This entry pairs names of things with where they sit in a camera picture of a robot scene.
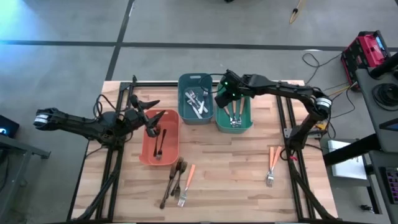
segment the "plastic bin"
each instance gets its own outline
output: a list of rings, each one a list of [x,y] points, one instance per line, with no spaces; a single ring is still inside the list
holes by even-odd
[[[213,117],[214,110],[212,93],[208,93],[208,95],[204,98],[205,107],[207,108],[208,112],[203,112],[201,114],[202,119],[198,118],[198,116],[195,114],[192,106],[187,103],[188,97],[185,96],[185,92],[192,90],[198,99],[203,101],[203,90],[200,88],[199,80],[204,76],[207,77],[203,78],[200,84],[203,88],[211,91],[213,79],[206,73],[188,73],[182,75],[178,80],[178,113],[185,124],[208,124]]]
[[[149,110],[146,112],[148,117],[153,117],[162,110]],[[163,130],[167,129],[162,147],[162,158],[157,160],[154,157],[155,141],[156,138],[150,138],[146,131],[144,131],[144,139],[142,142],[142,152],[139,160],[145,165],[151,166],[165,166],[173,164],[178,158],[179,151],[179,136],[180,136],[180,119],[178,113],[174,110],[166,110],[160,119],[159,123],[161,132],[157,140],[157,150],[160,149],[162,142]]]
[[[217,93],[217,95],[222,94],[225,89],[222,89]],[[232,103],[230,103],[228,106],[228,111],[233,116],[233,110],[232,110]],[[239,119],[239,110],[241,108],[241,100],[238,100],[236,102],[236,114],[235,117],[236,119]],[[249,129],[252,125],[253,122],[251,121],[251,105],[250,105],[250,97],[245,96],[244,97],[244,106],[243,106],[243,112],[242,112],[242,125],[240,128],[233,128],[231,125],[231,122],[229,120],[229,116],[226,114],[224,108],[219,108],[217,107],[216,109],[216,123],[218,130],[223,132],[223,133],[230,133],[230,134],[242,134],[245,132],[247,129]]]

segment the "concrete floor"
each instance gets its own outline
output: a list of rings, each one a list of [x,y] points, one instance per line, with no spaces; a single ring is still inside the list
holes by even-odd
[[[115,42],[128,0],[24,0],[0,2],[0,40]],[[125,42],[347,46],[361,30],[381,30],[389,47],[398,47],[393,0],[308,0],[289,25],[297,1],[136,0]],[[91,108],[108,71],[114,47],[0,44],[0,114],[21,124],[17,138],[52,151],[47,161],[33,158],[20,190],[13,220],[24,223],[66,219],[87,140],[63,131],[43,132],[32,123],[36,109],[57,107],[91,117]],[[308,80],[313,68],[301,50],[154,49],[122,47],[113,80],[178,80],[183,73],[258,73],[273,80]],[[312,52],[320,62],[340,52]],[[325,89],[346,82],[334,60],[320,68],[311,85]],[[337,137],[362,138],[373,127],[360,93],[350,92],[356,110],[332,120]],[[333,115],[351,109],[344,95]],[[332,185],[339,217],[389,223],[383,215],[359,210],[369,204],[364,187]]]

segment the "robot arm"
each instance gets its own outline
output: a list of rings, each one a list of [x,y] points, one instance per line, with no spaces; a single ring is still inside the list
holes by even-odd
[[[308,116],[300,126],[294,127],[290,134],[287,148],[292,150],[303,149],[312,127],[318,121],[327,119],[330,114],[331,100],[319,88],[273,82],[261,75],[243,75],[241,78],[231,70],[226,71],[220,83],[226,89],[215,97],[220,108],[242,96],[254,98],[258,95],[272,94],[300,100],[308,111]]]
[[[148,118],[144,110],[155,106],[159,100],[145,103],[139,101],[136,95],[132,95],[129,100],[136,110],[127,110],[123,119],[114,111],[105,112],[97,119],[87,119],[61,112],[56,108],[48,108],[37,110],[34,125],[42,131],[60,129],[79,134],[88,139],[95,139],[105,146],[111,146],[120,139],[124,140],[128,133],[143,125],[146,126],[148,136],[156,137],[156,124],[165,111]]]

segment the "orange handle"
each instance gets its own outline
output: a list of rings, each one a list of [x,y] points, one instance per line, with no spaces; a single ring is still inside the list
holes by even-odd
[[[244,106],[244,97],[242,97],[242,99],[241,99],[241,105],[240,105],[240,112],[239,112],[239,115],[242,115],[243,106]]]
[[[236,114],[236,101],[232,101],[232,112]]]
[[[272,167],[272,161],[274,160],[274,147],[269,148],[269,168]]]
[[[225,110],[225,113],[228,114],[228,116],[231,116],[231,115],[229,115],[228,106],[225,106],[225,107],[224,107],[224,110]]]
[[[188,180],[187,180],[187,186],[185,187],[186,189],[189,187],[189,185],[191,184],[191,180],[192,180],[192,176],[193,176],[193,172],[195,171],[195,165],[192,164],[191,166],[191,170],[189,171],[189,176],[188,176]]]
[[[278,146],[278,149],[276,150],[275,157],[273,160],[273,165],[272,165],[273,167],[276,165],[276,162],[278,161],[279,154],[280,154],[281,150],[282,150],[282,147]]]

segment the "wooden tabletop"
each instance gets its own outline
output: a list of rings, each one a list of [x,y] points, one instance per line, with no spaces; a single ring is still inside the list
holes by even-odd
[[[302,84],[303,81],[289,81]],[[120,82],[105,82],[102,93],[116,105]],[[177,88],[142,87],[134,93],[142,101],[160,100],[158,109],[177,108]],[[292,100],[297,124],[307,112],[301,102]],[[111,108],[103,102],[104,111]],[[289,120],[285,106],[285,117]],[[180,156],[196,171],[183,208],[170,197],[165,209],[159,208],[169,181],[170,166],[153,167],[139,162],[144,129],[134,132],[125,144],[114,222],[293,222],[297,221],[287,163],[279,159],[273,188],[264,182],[269,166],[270,146],[283,146],[276,97],[252,99],[253,126],[244,134],[218,131],[215,121],[207,125],[188,126],[180,122]],[[318,141],[308,143],[319,146]],[[99,148],[90,142],[88,153]],[[337,217],[322,152],[312,147],[303,150],[312,192],[321,204]],[[103,175],[106,149],[88,157],[81,175],[72,218],[81,215],[98,193]],[[185,186],[188,172],[182,175]],[[303,192],[302,207],[308,217]],[[104,212],[108,211],[109,197]]]

